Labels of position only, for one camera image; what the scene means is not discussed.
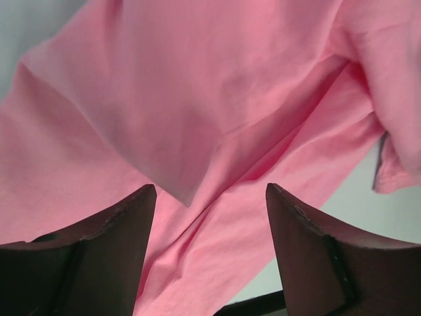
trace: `table surface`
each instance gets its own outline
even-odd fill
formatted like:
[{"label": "table surface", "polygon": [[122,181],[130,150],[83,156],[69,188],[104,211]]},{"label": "table surface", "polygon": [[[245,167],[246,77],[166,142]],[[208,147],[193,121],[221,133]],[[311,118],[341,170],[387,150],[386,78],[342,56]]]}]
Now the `table surface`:
[{"label": "table surface", "polygon": [[[378,150],[378,145],[372,148],[322,210],[369,232],[421,244],[421,188],[406,188],[388,195],[374,193]],[[230,303],[281,289],[274,259]]]},{"label": "table surface", "polygon": [[[11,82],[19,57],[31,46],[52,36],[85,0],[0,1],[0,99]],[[388,196],[372,190],[378,158],[376,146],[353,171],[322,210],[362,229],[421,243],[420,188]],[[232,302],[247,300],[282,288],[273,260]]]}]

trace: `pink shirt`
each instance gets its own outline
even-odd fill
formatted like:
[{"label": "pink shirt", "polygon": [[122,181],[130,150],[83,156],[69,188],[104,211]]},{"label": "pink shirt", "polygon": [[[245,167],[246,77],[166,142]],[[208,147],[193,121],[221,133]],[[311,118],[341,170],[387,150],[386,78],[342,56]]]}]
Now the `pink shirt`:
[{"label": "pink shirt", "polygon": [[0,243],[155,183],[134,315],[212,315],[273,257],[264,189],[320,207],[385,132],[421,184],[417,0],[91,0],[0,105]]}]

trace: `pink cloth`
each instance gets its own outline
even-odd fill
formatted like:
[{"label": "pink cloth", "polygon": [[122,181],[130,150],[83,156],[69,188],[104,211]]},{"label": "pink cloth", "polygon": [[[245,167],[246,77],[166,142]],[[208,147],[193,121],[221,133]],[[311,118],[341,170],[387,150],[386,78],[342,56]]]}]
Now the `pink cloth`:
[{"label": "pink cloth", "polygon": [[419,3],[91,0],[0,106],[0,242],[154,182],[135,315],[212,315],[274,257],[268,182],[320,207],[387,130],[377,191],[421,183]]}]

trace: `black bar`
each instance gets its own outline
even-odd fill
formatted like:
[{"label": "black bar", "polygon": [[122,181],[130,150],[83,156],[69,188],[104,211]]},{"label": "black bar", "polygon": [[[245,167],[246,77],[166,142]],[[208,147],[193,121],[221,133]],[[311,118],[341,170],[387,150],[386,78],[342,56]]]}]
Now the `black bar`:
[{"label": "black bar", "polygon": [[284,291],[279,291],[227,305],[214,316],[263,316],[283,309],[285,309]]}]

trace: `pink fabric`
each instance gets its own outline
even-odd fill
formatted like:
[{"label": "pink fabric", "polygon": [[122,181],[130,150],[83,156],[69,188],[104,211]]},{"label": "pink fabric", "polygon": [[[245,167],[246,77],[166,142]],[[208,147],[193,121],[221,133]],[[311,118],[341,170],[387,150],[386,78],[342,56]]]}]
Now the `pink fabric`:
[{"label": "pink fabric", "polygon": [[273,257],[264,189],[320,207],[387,130],[421,183],[417,0],[91,0],[0,106],[0,242],[158,187],[135,315],[212,315]]}]

